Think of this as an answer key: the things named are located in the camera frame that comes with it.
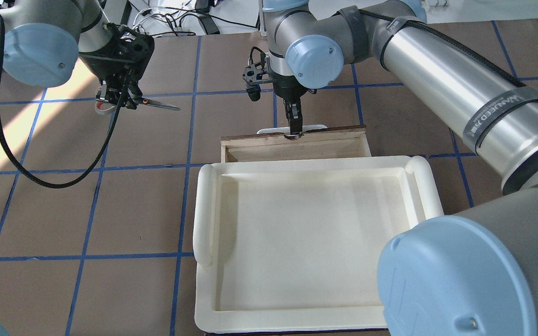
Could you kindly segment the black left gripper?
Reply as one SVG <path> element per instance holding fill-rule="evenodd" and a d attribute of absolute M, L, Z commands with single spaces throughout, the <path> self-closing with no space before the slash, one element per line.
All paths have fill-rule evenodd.
<path fill-rule="evenodd" d="M 136 109 L 146 100 L 139 81 L 154 53 L 154 38 L 115 23 L 102 23 L 96 30 L 107 42 L 100 49 L 80 53 L 80 59 L 99 80 L 95 99 L 101 104 Z"/>

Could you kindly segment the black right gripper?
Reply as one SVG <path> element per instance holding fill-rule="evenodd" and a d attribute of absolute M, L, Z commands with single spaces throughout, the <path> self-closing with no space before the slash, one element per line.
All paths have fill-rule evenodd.
<path fill-rule="evenodd" d="M 284 99 L 285 115 L 288 122 L 288 136 L 299 136 L 303 132 L 303 115 L 300 98 L 308 92 L 293 75 L 274 75 L 275 94 Z"/>

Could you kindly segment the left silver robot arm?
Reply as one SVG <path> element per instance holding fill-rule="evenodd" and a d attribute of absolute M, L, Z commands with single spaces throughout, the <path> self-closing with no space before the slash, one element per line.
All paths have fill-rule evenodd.
<path fill-rule="evenodd" d="M 9 0 L 0 6 L 2 71 L 31 86 L 66 83 L 78 59 L 100 83 L 101 104 L 150 105 L 138 83 L 154 39 L 107 19 L 100 0 Z"/>

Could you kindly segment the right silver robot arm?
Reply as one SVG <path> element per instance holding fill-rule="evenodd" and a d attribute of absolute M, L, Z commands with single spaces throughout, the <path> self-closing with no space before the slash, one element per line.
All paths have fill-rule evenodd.
<path fill-rule="evenodd" d="M 538 336 L 538 90 L 427 26 L 418 0 L 318 20 L 264 0 L 272 74 L 321 89 L 370 57 L 502 176 L 503 196 L 388 242 L 377 285 L 393 336 Z"/>

